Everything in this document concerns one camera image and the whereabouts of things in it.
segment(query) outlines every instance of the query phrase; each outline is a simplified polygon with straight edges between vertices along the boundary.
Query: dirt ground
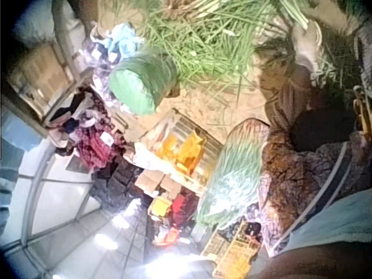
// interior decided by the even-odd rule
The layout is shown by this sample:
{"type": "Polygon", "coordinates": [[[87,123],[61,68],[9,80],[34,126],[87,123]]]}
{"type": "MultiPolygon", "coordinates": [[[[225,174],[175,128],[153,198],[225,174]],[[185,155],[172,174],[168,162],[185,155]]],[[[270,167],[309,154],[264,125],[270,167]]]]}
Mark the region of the dirt ground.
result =
{"type": "MultiPolygon", "coordinates": [[[[101,33],[112,28],[117,22],[132,22],[136,27],[138,22],[143,20],[137,9],[123,9],[123,13],[115,16],[110,10],[101,9],[99,16],[101,33]]],[[[171,108],[176,108],[188,116],[222,144],[233,127],[247,118],[255,117],[268,122],[267,112],[270,107],[265,104],[271,104],[276,99],[275,94],[284,82],[284,69],[282,65],[273,65],[262,70],[258,57],[255,57],[253,64],[256,66],[242,79],[239,97],[239,77],[233,85],[225,88],[224,85],[211,85],[211,81],[205,81],[200,82],[202,86],[181,86],[180,96],[163,99],[154,115],[130,116],[123,113],[123,118],[129,124],[126,131],[127,140],[138,139],[171,108]]]]}

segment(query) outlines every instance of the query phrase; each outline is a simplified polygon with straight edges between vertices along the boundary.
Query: yellow crate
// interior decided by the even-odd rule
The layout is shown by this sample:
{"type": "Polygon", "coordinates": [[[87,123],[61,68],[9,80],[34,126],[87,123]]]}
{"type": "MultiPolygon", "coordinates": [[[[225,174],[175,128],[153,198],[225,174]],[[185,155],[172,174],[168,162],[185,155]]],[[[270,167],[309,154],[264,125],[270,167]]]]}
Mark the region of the yellow crate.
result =
{"type": "Polygon", "coordinates": [[[243,279],[249,271],[249,260],[260,249],[260,243],[245,235],[246,227],[247,222],[243,221],[227,251],[217,263],[214,278],[243,279]]]}
{"type": "Polygon", "coordinates": [[[219,264],[229,246],[230,243],[219,235],[216,230],[210,237],[210,240],[201,255],[208,257],[209,259],[214,260],[216,264],[219,264]]]}

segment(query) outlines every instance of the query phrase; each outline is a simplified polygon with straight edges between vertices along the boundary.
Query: blue cloth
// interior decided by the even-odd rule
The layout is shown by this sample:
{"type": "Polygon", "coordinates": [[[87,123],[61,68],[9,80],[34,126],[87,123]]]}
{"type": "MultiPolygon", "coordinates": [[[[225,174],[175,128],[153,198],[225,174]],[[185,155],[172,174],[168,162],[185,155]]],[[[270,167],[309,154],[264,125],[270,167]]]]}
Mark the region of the blue cloth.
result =
{"type": "Polygon", "coordinates": [[[136,53],[143,39],[135,36],[134,29],[128,23],[122,23],[113,28],[110,38],[95,41],[104,45],[109,55],[112,52],[120,52],[120,59],[124,59],[136,53]]]}
{"type": "Polygon", "coordinates": [[[30,151],[42,140],[33,128],[5,109],[1,112],[1,137],[23,151],[30,151]]]}
{"type": "Polygon", "coordinates": [[[283,252],[335,242],[372,242],[372,189],[340,199],[291,233],[283,252]]]}

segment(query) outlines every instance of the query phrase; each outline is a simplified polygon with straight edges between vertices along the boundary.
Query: plastic bag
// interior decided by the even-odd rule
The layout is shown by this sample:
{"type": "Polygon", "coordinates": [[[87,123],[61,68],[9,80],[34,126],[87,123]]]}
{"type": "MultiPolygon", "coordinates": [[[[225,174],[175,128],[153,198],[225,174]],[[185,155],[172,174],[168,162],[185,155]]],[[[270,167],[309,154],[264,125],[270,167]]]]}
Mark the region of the plastic bag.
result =
{"type": "Polygon", "coordinates": [[[197,220],[223,229],[258,202],[262,149],[269,127],[258,119],[246,119],[230,132],[206,193],[198,204],[197,220]]]}
{"type": "Polygon", "coordinates": [[[147,50],[125,58],[109,77],[111,91],[138,115],[156,112],[156,107],[175,86],[177,68],[164,53],[147,50]]]}

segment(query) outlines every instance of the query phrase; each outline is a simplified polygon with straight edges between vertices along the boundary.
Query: person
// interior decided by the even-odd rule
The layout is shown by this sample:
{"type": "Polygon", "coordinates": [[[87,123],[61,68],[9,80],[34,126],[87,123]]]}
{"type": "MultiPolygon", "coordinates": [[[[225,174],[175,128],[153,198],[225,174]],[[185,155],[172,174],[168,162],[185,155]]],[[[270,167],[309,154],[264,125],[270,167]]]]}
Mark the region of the person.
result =
{"type": "Polygon", "coordinates": [[[262,155],[260,218],[271,259],[256,277],[367,278],[372,273],[370,135],[342,127],[338,112],[318,119],[317,134],[327,134],[318,143],[294,146],[291,135],[304,133],[294,131],[296,122],[314,124],[309,116],[324,110],[306,111],[318,68],[315,22],[307,30],[295,26],[292,40],[296,66],[270,118],[262,155]],[[338,125],[330,127],[328,120],[338,125]]]}

